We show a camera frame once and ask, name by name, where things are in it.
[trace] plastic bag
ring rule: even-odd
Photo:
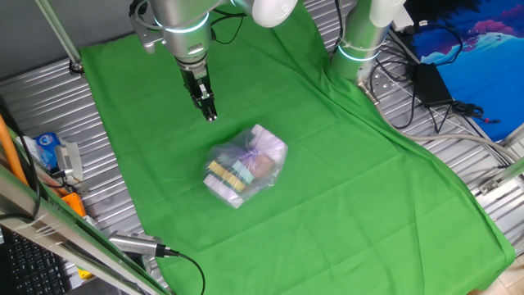
[[[260,125],[244,129],[231,141],[211,148],[204,184],[233,208],[275,184],[287,145]]]

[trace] orange tube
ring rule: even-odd
[[[3,120],[0,115],[0,140],[2,141],[3,149],[6,151],[7,159],[9,160],[9,165],[11,166],[11,171],[13,174],[25,185],[29,186],[27,179],[25,178],[24,171],[22,170],[22,165],[20,164],[20,159],[16,153],[16,147],[13,143],[13,139],[9,134],[9,129],[7,128],[6,122]]]

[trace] black power adapter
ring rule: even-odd
[[[424,107],[440,107],[453,103],[453,98],[434,63],[416,65],[412,81],[417,85],[415,95]]]

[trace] metal floor panel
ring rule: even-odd
[[[306,0],[305,5],[330,52],[339,34],[333,0]],[[352,5],[353,1],[341,1],[344,13]],[[117,229],[141,233],[142,225],[122,179],[89,86],[79,75],[70,75],[68,65],[69,61],[59,61],[3,81],[0,83],[0,93],[22,130],[29,136],[52,131],[67,141],[79,144],[84,184],[88,187],[88,193],[82,199],[87,213],[99,223],[105,235]],[[386,115],[394,124],[402,125],[408,119],[410,110],[409,85],[389,82],[380,71],[376,75],[376,94],[381,99]],[[437,123],[441,122],[444,112],[443,109],[436,110]],[[417,107],[413,123],[405,132],[419,136],[432,134],[433,122],[427,111]],[[474,134],[475,131],[464,119],[451,116],[441,133]],[[524,145],[519,144],[521,145],[514,146],[513,150],[523,156]],[[486,196],[482,196],[477,188],[481,182],[500,171],[497,166],[501,162],[489,148],[460,139],[427,142],[422,145],[458,174],[510,241],[520,238],[524,233],[524,195],[520,184],[510,182]],[[73,278],[78,278],[76,268],[70,263],[66,266],[68,273]],[[151,266],[153,277],[167,286],[154,260],[151,261]]]

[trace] green screen fabric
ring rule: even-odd
[[[220,22],[228,41],[240,19]],[[397,134],[328,55],[303,5],[276,29],[245,19],[213,43],[219,118],[194,108],[173,56],[136,36],[82,50],[85,73],[147,234],[192,257],[208,295],[459,294],[514,250],[444,163]],[[288,144],[277,183],[239,209],[202,183],[206,154],[254,124]],[[189,262],[158,259],[178,295]]]

